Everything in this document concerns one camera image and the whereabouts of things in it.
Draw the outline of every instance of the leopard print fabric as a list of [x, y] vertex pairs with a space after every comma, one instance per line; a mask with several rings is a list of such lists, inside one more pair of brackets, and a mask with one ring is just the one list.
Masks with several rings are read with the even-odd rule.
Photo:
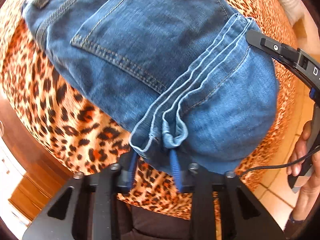
[[[24, 0], [7, 0], [0, 9], [0, 82], [25, 127], [57, 160], [72, 171], [99, 172], [129, 150], [129, 132], [85, 99], [57, 73], [20, 16]], [[227, 0], [253, 17], [272, 38], [296, 47], [296, 38], [278, 0]], [[275, 63], [280, 82], [277, 116], [265, 139], [244, 159], [237, 172], [265, 165], [278, 149], [289, 122], [295, 77]], [[257, 186], [263, 171], [243, 181]], [[118, 198], [145, 209], [189, 219], [191, 194], [179, 194], [172, 177], [138, 162], [134, 188]]]

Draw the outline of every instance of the wire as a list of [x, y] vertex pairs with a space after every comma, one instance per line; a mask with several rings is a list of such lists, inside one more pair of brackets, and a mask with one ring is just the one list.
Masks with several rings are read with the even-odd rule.
[[250, 168], [250, 169], [247, 169], [246, 171], [242, 172], [240, 175], [238, 175], [238, 177], [240, 178], [240, 177], [242, 177], [243, 175], [247, 174], [250, 171], [288, 168], [289, 166], [292, 166], [292, 165], [295, 165], [295, 164], [297, 164], [299, 162], [304, 161], [305, 159], [309, 158], [311, 155], [315, 154], [319, 150], [320, 149], [319, 149], [319, 146], [318, 146], [314, 150], [309, 152], [308, 154], [306, 154], [303, 157], [299, 158], [298, 160], [295, 160], [295, 161], [290, 162], [290, 163], [286, 163], [286, 164], [282, 164], [282, 165], [259, 166], [259, 167]]

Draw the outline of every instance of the screw head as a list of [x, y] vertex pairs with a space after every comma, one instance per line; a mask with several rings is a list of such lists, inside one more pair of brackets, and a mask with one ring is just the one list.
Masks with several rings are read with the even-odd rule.
[[227, 178], [234, 178], [236, 176], [236, 174], [233, 171], [227, 171], [225, 175]]
[[73, 174], [73, 178], [74, 178], [74, 179], [82, 179], [82, 178], [83, 178], [83, 176], [84, 176], [84, 173], [83, 173], [83, 172], [81, 172], [81, 171], [79, 171], [79, 172], [77, 172], [77, 173]]
[[110, 165], [110, 169], [115, 171], [120, 169], [120, 164], [119, 163], [113, 163]]
[[198, 163], [190, 163], [189, 164], [189, 170], [197, 170], [199, 168], [199, 164]]

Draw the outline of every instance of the jeans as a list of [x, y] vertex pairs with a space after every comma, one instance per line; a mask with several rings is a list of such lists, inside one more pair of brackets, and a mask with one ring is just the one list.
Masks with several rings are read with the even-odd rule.
[[225, 0], [27, 0], [22, 15], [57, 71], [160, 171], [172, 173], [172, 149], [232, 170], [274, 120], [271, 57]]

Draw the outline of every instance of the back pocket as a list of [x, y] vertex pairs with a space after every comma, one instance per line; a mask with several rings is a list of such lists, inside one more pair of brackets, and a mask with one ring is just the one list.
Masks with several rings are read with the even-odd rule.
[[71, 45], [163, 93], [233, 13], [225, 0], [108, 0]]

